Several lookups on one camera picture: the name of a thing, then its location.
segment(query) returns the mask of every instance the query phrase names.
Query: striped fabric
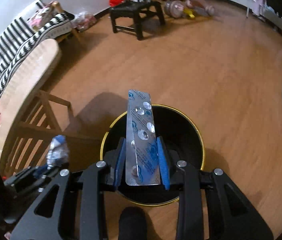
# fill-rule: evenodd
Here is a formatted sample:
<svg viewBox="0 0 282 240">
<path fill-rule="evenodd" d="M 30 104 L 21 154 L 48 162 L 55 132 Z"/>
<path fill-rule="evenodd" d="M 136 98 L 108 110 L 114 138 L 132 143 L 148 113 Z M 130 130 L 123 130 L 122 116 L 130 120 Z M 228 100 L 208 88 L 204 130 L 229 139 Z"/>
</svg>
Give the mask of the striped fabric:
<svg viewBox="0 0 282 240">
<path fill-rule="evenodd" d="M 24 19 L 15 19 L 0 37 L 0 98 L 13 73 L 41 41 L 70 31 L 65 13 L 57 14 L 36 33 Z"/>
</svg>

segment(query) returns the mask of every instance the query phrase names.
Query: chair leg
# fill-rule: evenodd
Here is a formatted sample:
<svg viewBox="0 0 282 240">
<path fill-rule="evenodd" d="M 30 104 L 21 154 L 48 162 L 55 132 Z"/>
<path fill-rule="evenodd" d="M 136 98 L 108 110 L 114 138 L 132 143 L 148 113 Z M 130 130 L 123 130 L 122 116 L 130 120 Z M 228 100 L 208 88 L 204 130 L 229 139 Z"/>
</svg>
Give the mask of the chair leg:
<svg viewBox="0 0 282 240">
<path fill-rule="evenodd" d="M 165 25 L 165 19 L 162 12 L 161 4 L 155 5 L 156 15 L 159 17 L 160 25 Z"/>
<path fill-rule="evenodd" d="M 111 17 L 111 23 L 112 23 L 112 29 L 113 29 L 113 33 L 117 33 L 118 32 L 118 29 L 116 28 L 116 22 L 115 22 L 115 18 L 110 15 Z"/>
<path fill-rule="evenodd" d="M 136 29 L 137 39 L 139 41 L 142 41 L 143 40 L 142 22 L 141 22 L 141 17 L 139 13 L 136 13 L 134 15 L 133 21 L 134 21 L 134 26 Z"/>
</svg>

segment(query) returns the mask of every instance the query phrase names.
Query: wooden chair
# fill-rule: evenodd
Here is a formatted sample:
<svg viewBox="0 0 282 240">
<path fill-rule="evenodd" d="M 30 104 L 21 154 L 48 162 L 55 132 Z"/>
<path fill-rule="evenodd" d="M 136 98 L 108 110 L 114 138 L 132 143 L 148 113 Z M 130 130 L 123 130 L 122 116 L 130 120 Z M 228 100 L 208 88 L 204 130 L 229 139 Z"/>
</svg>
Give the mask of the wooden chair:
<svg viewBox="0 0 282 240">
<path fill-rule="evenodd" d="M 69 101 L 50 95 L 40 87 L 60 59 L 58 44 L 49 39 L 40 43 L 16 70 L 0 99 L 0 173 L 11 176 L 27 166 L 45 162 L 51 139 L 100 144 L 99 139 L 62 132 L 49 101 L 67 106 Z"/>
</svg>

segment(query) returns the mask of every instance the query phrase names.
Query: foot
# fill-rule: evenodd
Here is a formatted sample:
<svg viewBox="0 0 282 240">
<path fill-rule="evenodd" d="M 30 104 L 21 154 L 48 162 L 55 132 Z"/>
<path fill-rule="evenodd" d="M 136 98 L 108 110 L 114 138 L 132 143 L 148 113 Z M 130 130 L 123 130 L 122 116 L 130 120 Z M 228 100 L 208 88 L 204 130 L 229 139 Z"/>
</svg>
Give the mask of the foot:
<svg viewBox="0 0 282 240">
<path fill-rule="evenodd" d="M 145 213 L 138 207 L 127 207 L 119 220 L 118 240 L 147 240 Z"/>
</svg>

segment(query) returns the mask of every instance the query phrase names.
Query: wooden floor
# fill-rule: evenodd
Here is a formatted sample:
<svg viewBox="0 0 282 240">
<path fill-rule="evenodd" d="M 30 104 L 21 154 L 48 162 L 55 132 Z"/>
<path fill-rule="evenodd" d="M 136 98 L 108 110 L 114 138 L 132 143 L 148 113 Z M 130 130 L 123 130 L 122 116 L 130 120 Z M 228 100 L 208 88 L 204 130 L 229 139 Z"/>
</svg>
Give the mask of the wooden floor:
<svg viewBox="0 0 282 240">
<path fill-rule="evenodd" d="M 256 18 L 246 19 L 243 9 L 211 2 L 218 17 L 167 18 L 164 28 L 153 19 L 144 27 L 150 33 L 144 41 L 113 34 L 104 17 L 81 34 L 84 45 L 76 39 L 61 44 L 61 63 L 45 88 L 72 103 L 75 120 L 53 105 L 63 129 L 99 138 L 126 111 L 129 89 L 183 111 L 203 136 L 205 169 L 224 169 L 277 237 L 282 232 L 282 37 Z M 99 157 L 98 148 L 70 148 L 73 171 Z M 130 205 L 106 194 L 110 239 L 117 239 L 120 213 Z M 177 203 L 145 208 L 152 220 L 149 239 L 175 239 L 177 209 Z"/>
</svg>

